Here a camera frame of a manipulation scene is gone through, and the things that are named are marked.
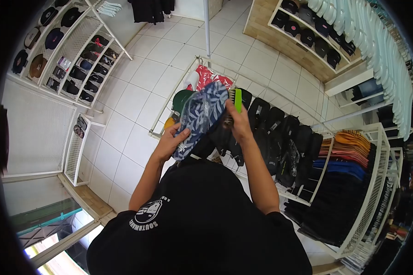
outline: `black clothes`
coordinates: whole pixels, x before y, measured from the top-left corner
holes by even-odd
[[[87,251],[91,275],[312,274],[289,220],[264,215],[223,165],[186,163],[165,173],[138,212],[105,226]]]
[[[128,0],[132,4],[135,23],[164,22],[164,13],[174,11],[174,0]]]

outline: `floor tile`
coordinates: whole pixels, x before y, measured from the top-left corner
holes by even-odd
[[[232,22],[235,22],[239,19],[239,17],[242,15],[243,13],[240,11],[237,11],[235,9],[232,8],[226,8],[223,7],[216,15],[215,17],[220,17]]]
[[[127,193],[117,184],[113,184],[112,190],[110,191],[110,197],[108,204],[115,210],[116,213],[127,211],[128,202],[132,195]]]
[[[158,140],[148,135],[148,129],[136,124],[133,126],[123,154],[145,167],[157,145]]]
[[[92,130],[87,132],[86,143],[84,144],[83,156],[91,163],[95,163],[96,154],[98,153],[101,138]]]
[[[279,53],[278,55],[278,61],[280,61],[281,63],[285,64],[286,66],[288,66],[289,68],[293,69],[295,72],[297,72],[298,74],[301,73],[301,66],[295,62],[294,60],[292,60],[291,58],[285,56],[282,53]]]
[[[105,174],[110,180],[113,180],[118,167],[121,152],[110,146],[102,140],[99,146],[98,155],[96,156],[95,167]]]
[[[178,23],[167,32],[164,38],[177,42],[187,43],[197,30],[197,27]]]
[[[144,58],[139,56],[133,56],[133,60],[130,60],[126,55],[122,57],[124,60],[119,61],[119,65],[116,66],[112,76],[129,82],[132,76],[135,74],[139,66],[141,66]]]
[[[104,132],[103,140],[108,142],[116,150],[122,152],[134,124],[130,119],[117,112],[113,112],[107,129]]]
[[[145,24],[142,29],[138,32],[138,34],[145,34],[145,32],[151,27],[153,26],[153,23],[147,23]]]
[[[319,94],[320,91],[314,85],[312,85],[304,77],[300,77],[296,97],[312,107],[312,109],[316,110]]]
[[[187,69],[188,65],[191,64],[191,62],[193,62],[194,57],[197,55],[206,56],[207,53],[205,50],[201,48],[190,45],[184,45],[182,49],[179,51],[179,53],[176,55],[176,57],[173,58],[173,61],[170,63],[170,66],[185,71],[185,69]]]
[[[170,21],[170,22],[179,22],[183,17],[181,16],[176,16],[176,15],[171,15],[171,18],[168,18],[168,15],[164,15],[165,16],[165,21]]]
[[[166,68],[167,65],[165,64],[145,59],[130,80],[130,83],[147,91],[153,91],[154,86],[158,83]]]
[[[214,50],[214,53],[242,64],[250,48],[251,46],[243,42],[225,36]]]
[[[137,34],[135,36],[133,36],[132,40],[127,44],[126,46],[126,50],[127,52],[130,51],[130,49],[133,47],[134,44],[136,44],[136,42],[142,37],[142,35]]]
[[[93,163],[88,161],[84,156],[81,156],[80,168],[78,169],[78,177],[83,181],[89,181],[92,177]]]
[[[184,17],[178,23],[200,27],[204,24],[204,21]]]
[[[209,47],[211,52],[215,50],[215,48],[217,47],[217,45],[219,45],[223,37],[223,34],[209,31]],[[198,29],[197,32],[195,32],[193,36],[190,38],[190,40],[188,40],[187,44],[206,50],[206,41],[207,40],[205,38],[205,30]]]
[[[113,182],[127,191],[127,193],[133,194],[136,185],[138,185],[142,177],[142,173],[144,173],[142,166],[122,155]]]
[[[167,98],[173,91],[174,86],[177,84],[177,81],[181,78],[183,73],[184,71],[181,69],[168,66],[156,86],[154,86],[153,92],[163,98]]]
[[[162,38],[174,25],[176,25],[174,22],[159,22],[152,25],[144,34]]]
[[[291,68],[281,63],[280,61],[277,61],[274,73],[271,77],[272,81],[285,88],[292,95],[295,95],[297,93],[299,79],[299,74],[291,70]]]
[[[151,93],[142,108],[141,113],[136,120],[136,123],[144,128],[151,129],[154,120],[157,118],[163,104],[165,103],[165,98],[162,96]]]
[[[90,115],[93,115],[92,121],[107,125],[107,123],[109,123],[110,117],[112,116],[113,110],[99,101],[96,102],[94,107],[96,110],[102,110],[103,113],[90,112]],[[102,137],[106,130],[105,127],[101,127],[97,125],[90,126],[90,129],[93,132],[95,132],[95,134],[97,134],[99,137]]]
[[[231,29],[232,25],[234,25],[234,22],[215,16],[209,21],[209,30],[225,35],[229,29]]]
[[[111,181],[98,168],[93,168],[92,179],[90,181],[90,189],[103,201],[109,201],[110,190],[112,189],[113,181]]]
[[[274,72],[276,60],[270,55],[251,47],[242,65],[270,79]]]
[[[143,35],[128,51],[128,53],[146,58],[151,50],[161,39],[154,36]]]
[[[318,91],[320,90],[320,80],[318,80],[318,78],[316,78],[313,74],[309,73],[308,70],[306,70],[305,68],[301,68],[300,75],[304,77],[306,80],[308,80],[312,85],[314,85]]]
[[[149,53],[147,59],[170,65],[173,58],[184,46],[183,43],[161,39],[154,49]]]
[[[232,25],[231,29],[226,33],[226,36],[234,38],[238,41],[241,41],[251,46],[254,43],[255,39],[251,36],[243,34],[244,27],[244,25],[239,25],[235,23],[234,25]]]
[[[247,13],[243,13],[239,19],[236,21],[237,24],[240,25],[246,25],[246,21],[248,20],[248,14]]]
[[[323,93],[319,93],[318,95],[318,103],[317,103],[317,113],[321,114],[321,111],[323,110],[323,99],[324,99],[324,94]]]
[[[115,111],[131,121],[136,121],[149,95],[149,91],[129,83],[119,99]]]
[[[262,51],[262,52],[268,54],[272,58],[275,58],[275,60],[277,60],[279,51],[277,51],[273,47],[270,47],[270,46],[266,45],[265,43],[263,43],[262,41],[259,41],[259,40],[255,40],[252,46],[254,48],[258,49],[259,51]]]

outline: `white tile floor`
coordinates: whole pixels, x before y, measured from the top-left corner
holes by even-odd
[[[227,1],[223,10],[210,20],[212,59],[269,85],[321,121],[352,112],[356,105],[340,110],[335,99],[324,95],[324,85],[300,65],[242,34],[250,4],[250,0]],[[90,179],[90,188],[116,212],[127,209],[130,196],[158,143],[148,136],[148,130],[165,99],[194,56],[206,56],[203,24],[173,16],[164,23],[145,25],[126,47],[133,61],[123,58],[101,91],[96,108],[104,113],[96,113],[95,121],[106,123],[107,127],[92,127],[89,132],[80,176]],[[243,77],[239,77],[236,84],[286,113],[299,116],[303,123],[314,124],[308,114],[260,85],[251,84]],[[331,127],[340,129],[358,124],[363,124],[360,116]],[[222,161],[230,169],[237,169],[229,155]],[[173,162],[167,162],[164,170]],[[238,173],[246,173],[246,168],[239,169]],[[249,194],[248,183],[242,184]],[[300,238],[312,264],[333,261],[310,239]]]

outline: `wire mesh panel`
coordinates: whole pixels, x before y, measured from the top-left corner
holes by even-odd
[[[9,124],[6,176],[60,172],[76,107],[6,80],[3,105]]]

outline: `white display rack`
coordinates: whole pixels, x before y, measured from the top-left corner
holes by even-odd
[[[88,109],[93,109],[93,106],[96,102],[96,98],[99,95],[99,93],[91,93],[89,91],[86,91],[94,97],[92,102],[81,100],[80,95],[83,91],[85,91],[84,85],[87,83],[87,81],[89,81],[88,78],[90,74],[93,72],[96,64],[100,64],[108,70],[108,73],[106,75],[99,74],[99,76],[103,77],[103,81],[101,84],[92,82],[94,85],[98,87],[98,91],[101,91],[106,80],[109,78],[110,73],[113,72],[113,68],[116,66],[119,59],[122,58],[122,55],[126,54],[130,60],[133,60],[133,58],[132,56],[130,56],[130,54],[128,54],[126,49],[122,46],[122,44],[113,34],[113,32],[107,26],[107,24],[101,19],[101,16],[95,9],[96,7],[98,7],[98,5],[101,4],[101,1],[98,1],[96,3],[92,2],[90,0],[71,0],[66,5],[61,7],[59,10],[57,9],[59,12],[55,16],[55,18],[52,19],[52,21],[46,27],[40,27],[40,37],[35,42],[32,49],[26,49],[26,52],[28,53],[28,62],[26,66],[23,67],[22,72],[20,74],[8,72],[8,76],[11,76],[12,78],[15,78],[21,82],[31,85],[50,95],[60,97],[66,101],[69,101],[71,103]],[[61,19],[70,8],[78,8],[78,10],[82,12],[82,14],[70,28],[66,28],[65,26],[61,26]],[[64,36],[58,43],[57,47],[55,47],[55,49],[46,49],[44,41],[49,32],[54,28],[61,28],[61,31],[64,33]],[[88,72],[86,72],[87,76],[83,81],[72,78],[69,75],[72,66],[75,65],[77,60],[80,58],[81,53],[85,50],[85,47],[88,43],[91,42],[91,39],[95,35],[103,36],[109,41],[109,44],[104,47],[104,51],[99,55],[98,59],[95,62],[92,60],[87,60],[92,64],[92,68]],[[119,54],[119,56],[116,59],[111,58],[114,61],[114,64],[111,67],[107,66],[106,64],[99,63],[100,58],[103,57],[103,54],[108,49],[108,47],[110,47]],[[47,63],[39,78],[30,77],[30,64],[33,58],[39,54],[43,55],[43,57],[47,60]],[[62,56],[71,61],[71,65],[66,70],[66,76],[63,79],[58,79],[53,74],[53,72],[55,67],[58,66],[57,62],[60,60]],[[49,78],[52,78],[60,83],[59,88],[57,90],[48,87],[47,82]],[[64,86],[66,80],[74,81],[77,88],[79,88],[79,92],[77,95],[68,94],[67,92],[62,90],[62,87]]]
[[[82,181],[78,178],[78,170],[80,169],[81,157],[83,155],[84,145],[87,140],[88,133],[90,131],[90,127],[92,125],[96,125],[99,127],[105,127],[105,124],[97,123],[91,121],[92,117],[86,114],[80,113],[78,117],[82,117],[87,124],[87,128],[84,131],[84,137],[81,138],[71,130],[71,137],[69,142],[69,148],[67,151],[66,157],[66,166],[64,168],[64,174],[66,175],[67,179],[74,185],[83,185],[88,184],[88,181]]]

